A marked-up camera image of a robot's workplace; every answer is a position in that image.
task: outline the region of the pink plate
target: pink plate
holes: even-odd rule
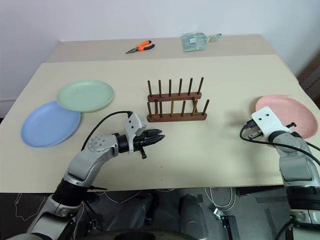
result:
[[[269,107],[283,125],[296,124],[293,131],[304,139],[310,138],[318,131],[318,123],[313,113],[302,103],[286,95],[269,95],[261,97],[255,104],[258,111]]]

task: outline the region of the wooden peg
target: wooden peg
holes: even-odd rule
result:
[[[193,78],[190,78],[188,95],[190,95],[190,92],[191,92],[192,80],[193,80]]]
[[[160,117],[162,118],[162,101],[160,101]]]
[[[202,83],[204,82],[204,77],[201,78],[201,81],[200,81],[200,85],[199,85],[199,89],[198,89],[198,92],[197,94],[200,94],[200,90],[201,90],[201,87],[202,87]]]
[[[171,114],[170,116],[172,117],[174,114],[174,101],[171,102]]]
[[[171,97],[171,79],[169,79],[169,97]]]
[[[196,109],[197,109],[197,104],[198,104],[198,100],[195,100],[191,116],[195,115]]]
[[[158,114],[158,100],[154,102],[155,114]]]
[[[203,109],[202,115],[205,115],[205,114],[206,114],[208,104],[209,104],[209,99],[206,101],[206,103],[205,103],[205,105],[204,105],[204,109]]]
[[[160,95],[160,98],[162,97],[161,95],[161,80],[159,80],[159,95]]]
[[[150,102],[148,102],[147,104],[148,104],[149,116],[150,116],[150,118],[152,118]]]
[[[181,86],[182,86],[182,78],[180,78],[180,84],[179,84],[179,93],[178,96],[181,95]]]
[[[182,111],[181,111],[181,117],[184,116],[185,114],[185,107],[186,107],[186,101],[183,101],[183,104],[182,104]]]
[[[150,81],[148,81],[149,94],[152,95]]]

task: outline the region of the black cable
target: black cable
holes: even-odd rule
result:
[[[128,114],[128,117],[131,116],[132,114],[132,111],[116,111],[116,112],[113,112],[111,114],[109,114],[108,116],[104,117],[95,127],[94,129],[92,129],[92,131],[89,133],[89,135],[86,137],[86,140],[84,141],[83,145],[82,145],[82,148],[81,148],[81,151],[83,149],[85,149],[90,137],[92,136],[92,134],[95,132],[95,130],[97,130],[97,128],[109,117],[113,116],[113,115],[116,115],[116,114]]]
[[[90,206],[90,204],[86,201],[83,201],[84,204],[86,205],[86,207],[90,210],[90,212],[95,216],[95,218],[99,221],[99,224],[101,226],[101,232],[104,231],[104,225],[102,224],[102,221],[100,219],[100,217],[98,216],[98,214],[92,209],[92,207]]]
[[[277,233],[277,235],[275,236],[275,240],[279,240],[281,235],[284,233],[285,230],[287,230],[287,228],[293,223],[293,221],[290,219],[285,225],[283,225],[281,227],[281,229],[279,230],[279,232]]]
[[[307,142],[307,141],[305,141],[305,142],[306,142],[306,144],[308,144],[310,147],[312,147],[312,148],[317,149],[318,151],[320,151],[320,147],[317,147],[317,146],[311,144],[310,142]]]
[[[313,159],[319,166],[320,166],[320,161],[315,157],[313,156],[311,153],[305,151],[305,150],[302,150],[298,147],[295,147],[295,146],[290,146],[290,145],[287,145],[287,144],[281,144],[281,143],[275,143],[275,142],[269,142],[269,141],[256,141],[256,140],[251,140],[251,139],[248,139],[248,138],[244,138],[242,136],[242,133],[244,132],[245,128],[243,127],[240,131],[240,138],[244,141],[247,141],[247,142],[250,142],[250,143],[256,143],[256,144],[267,144],[267,145],[273,145],[273,146],[279,146],[279,147],[285,147],[285,148],[288,148],[288,149],[293,149],[293,150],[296,150],[296,151],[299,151],[305,155],[307,155],[308,157],[310,157],[311,159]]]

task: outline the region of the table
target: table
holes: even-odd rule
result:
[[[53,192],[88,133],[104,116],[132,110],[146,119],[148,80],[153,91],[157,91],[161,79],[165,92],[172,79],[173,92],[178,91],[179,79],[183,78],[182,91],[186,92],[191,77],[194,91],[204,77],[198,109],[201,111],[206,99],[210,99],[207,119],[148,123],[147,128],[161,129],[166,137],[145,148],[147,159],[141,159],[139,152],[120,154],[101,168],[94,185],[122,191],[281,184],[277,151],[240,140],[241,127],[251,119],[257,99],[265,95],[291,95],[306,103],[318,123],[319,109],[274,51],[266,54],[248,52],[249,55],[208,56],[204,51],[195,53],[195,58],[163,58],[162,53],[152,55],[150,50],[149,53],[138,52],[136,57],[132,55],[127,60],[86,61],[85,55],[80,56],[80,53],[76,60],[74,55],[61,60],[59,58],[66,57],[54,51],[48,62],[39,67],[0,125],[0,191]],[[149,58],[142,59],[144,54],[150,55]],[[87,79],[110,84],[115,90],[112,103],[99,111],[84,113],[78,130],[57,146],[37,149],[25,145],[20,131],[26,117],[42,104],[55,100],[64,85]],[[186,111],[190,112],[191,108],[189,102]],[[175,112],[180,110],[181,105],[175,104]],[[163,105],[163,111],[170,112],[169,102]],[[95,135],[122,134],[126,121],[125,115],[114,116],[103,123]],[[320,134],[308,141],[319,145]],[[312,152],[320,158],[319,152]]]

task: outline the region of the white cable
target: white cable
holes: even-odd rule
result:
[[[19,203],[19,201],[20,201],[20,199],[21,199],[22,195],[23,195],[23,193],[18,193],[18,195],[17,195],[17,197],[16,197],[16,199],[15,199],[15,201],[14,201],[14,206],[15,206],[15,216],[16,216],[17,218],[21,218],[21,219],[25,222],[25,221],[29,220],[30,218],[32,218],[32,217],[34,217],[34,216],[36,216],[36,215],[39,213],[39,211],[40,211],[40,209],[41,209],[42,204],[43,204],[43,203],[44,203],[44,201],[46,200],[46,197],[45,197],[45,196],[43,196],[43,200],[42,200],[42,202],[40,203],[40,206],[39,206],[39,208],[38,208],[38,210],[36,211],[36,213],[35,213],[35,214],[32,214],[31,216],[28,216],[27,218],[24,218],[23,216],[19,216],[19,215],[17,215],[17,214],[18,214],[18,206],[17,206],[17,204]]]
[[[156,189],[156,191],[163,192],[163,193],[171,192],[171,191],[174,191],[174,190],[176,190],[176,188],[168,188],[168,190]]]
[[[74,240],[76,239],[76,234],[77,234],[77,229],[78,229],[78,225],[79,225],[80,219],[82,218],[82,215],[85,212],[85,204],[84,204],[84,202],[82,201],[81,204],[82,204],[82,212],[81,212],[79,218],[76,221],[75,228],[74,228],[74,231],[73,231],[73,239]]]
[[[138,191],[136,194],[134,194],[133,196],[131,196],[128,199],[123,200],[123,201],[116,201],[116,200],[112,199],[111,197],[108,196],[107,192],[104,192],[104,194],[110,201],[112,201],[112,202],[114,202],[116,204],[123,204],[123,203],[129,201],[130,199],[133,199],[135,196],[139,195],[141,192],[142,192],[142,190]]]
[[[232,188],[230,187],[231,194],[230,194],[229,202],[228,202],[226,205],[223,205],[223,206],[218,205],[218,204],[215,203],[215,201],[214,201],[214,199],[213,199],[213,195],[212,195],[211,189],[213,189],[213,187],[210,187],[210,196],[209,196],[206,188],[204,188],[204,191],[205,191],[206,196],[207,196],[208,199],[210,200],[210,202],[212,202],[216,207],[218,207],[218,208],[225,208],[225,207],[228,207],[228,206],[232,203],[232,205],[231,205],[230,207],[228,207],[227,209],[223,209],[223,210],[222,210],[222,211],[228,211],[228,210],[230,210],[230,209],[235,205],[235,203],[236,203],[236,193],[234,192],[234,191],[235,191],[234,188],[232,189]]]

